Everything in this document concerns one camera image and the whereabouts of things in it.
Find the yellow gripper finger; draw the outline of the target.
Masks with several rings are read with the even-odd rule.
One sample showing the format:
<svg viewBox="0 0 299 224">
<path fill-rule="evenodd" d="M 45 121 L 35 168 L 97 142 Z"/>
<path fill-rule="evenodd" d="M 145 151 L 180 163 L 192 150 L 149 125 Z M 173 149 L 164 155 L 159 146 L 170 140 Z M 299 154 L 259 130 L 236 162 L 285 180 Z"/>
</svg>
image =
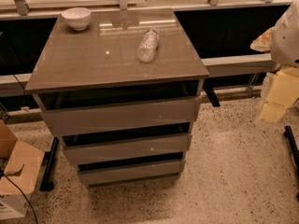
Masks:
<svg viewBox="0 0 299 224">
<path fill-rule="evenodd" d="M 266 129 L 279 122 L 299 99 L 299 69 L 288 67 L 263 79 L 255 126 Z"/>
<path fill-rule="evenodd" d="M 255 51 L 269 52 L 273 30 L 274 28 L 271 27 L 259 35 L 255 40 L 252 41 L 250 48 Z"/>
</svg>

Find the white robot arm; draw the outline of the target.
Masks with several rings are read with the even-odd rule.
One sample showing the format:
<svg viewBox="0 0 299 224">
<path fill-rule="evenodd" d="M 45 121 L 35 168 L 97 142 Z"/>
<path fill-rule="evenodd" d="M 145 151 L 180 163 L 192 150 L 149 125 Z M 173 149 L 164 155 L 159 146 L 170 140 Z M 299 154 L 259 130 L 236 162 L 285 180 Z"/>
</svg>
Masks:
<svg viewBox="0 0 299 224">
<path fill-rule="evenodd" d="M 295 0 L 276 24 L 258 36 L 250 48 L 269 52 L 278 65 L 263 79 L 256 125 L 269 127 L 280 121 L 299 99 L 299 1 Z"/>
</svg>

